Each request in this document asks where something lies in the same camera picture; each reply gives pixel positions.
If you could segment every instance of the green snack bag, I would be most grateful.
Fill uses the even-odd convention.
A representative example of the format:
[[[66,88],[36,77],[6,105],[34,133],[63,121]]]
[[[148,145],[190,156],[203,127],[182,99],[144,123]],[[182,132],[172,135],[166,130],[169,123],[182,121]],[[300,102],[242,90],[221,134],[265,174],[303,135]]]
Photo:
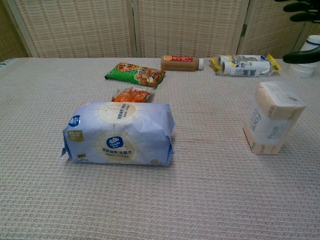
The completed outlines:
[[[165,77],[166,71],[120,62],[104,77],[133,84],[156,87]]]

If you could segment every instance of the stack of cups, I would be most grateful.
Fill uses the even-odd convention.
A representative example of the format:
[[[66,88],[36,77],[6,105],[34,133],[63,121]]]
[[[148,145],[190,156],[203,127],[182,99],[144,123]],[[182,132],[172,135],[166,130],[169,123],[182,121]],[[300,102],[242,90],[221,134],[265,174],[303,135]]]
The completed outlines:
[[[308,51],[320,46],[320,35],[310,35],[300,51]],[[319,62],[313,62],[308,64],[291,64],[289,67],[289,73],[300,79],[306,79],[311,77],[315,68]]]

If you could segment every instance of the table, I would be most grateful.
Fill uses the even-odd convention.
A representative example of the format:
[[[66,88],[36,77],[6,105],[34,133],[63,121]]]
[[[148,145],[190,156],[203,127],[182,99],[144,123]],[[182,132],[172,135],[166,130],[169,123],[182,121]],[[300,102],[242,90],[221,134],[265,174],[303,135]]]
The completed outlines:
[[[130,83],[117,63],[158,58],[19,58],[0,69],[0,239],[320,239],[320,71],[311,78],[168,71],[150,99],[176,121],[168,167],[76,164],[62,130],[82,103]],[[278,155],[251,152],[242,126],[261,81],[307,103]]]

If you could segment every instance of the brand logo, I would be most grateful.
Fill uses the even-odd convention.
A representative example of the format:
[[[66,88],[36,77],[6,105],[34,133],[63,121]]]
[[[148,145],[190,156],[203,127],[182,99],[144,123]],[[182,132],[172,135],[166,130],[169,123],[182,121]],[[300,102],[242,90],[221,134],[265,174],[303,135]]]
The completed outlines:
[[[106,145],[111,149],[121,148],[124,145],[124,141],[119,136],[113,136],[106,140]]]
[[[73,117],[70,119],[70,121],[69,121],[68,124],[69,124],[71,127],[76,127],[76,126],[79,125],[79,123],[80,123],[80,115],[75,115],[75,116],[73,116]]]

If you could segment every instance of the bottle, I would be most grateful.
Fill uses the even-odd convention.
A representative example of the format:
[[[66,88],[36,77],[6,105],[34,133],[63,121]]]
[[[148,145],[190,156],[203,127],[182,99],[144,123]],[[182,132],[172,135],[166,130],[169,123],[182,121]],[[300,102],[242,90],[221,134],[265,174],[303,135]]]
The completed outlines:
[[[204,59],[192,56],[164,55],[161,58],[161,70],[195,71],[204,69]]]

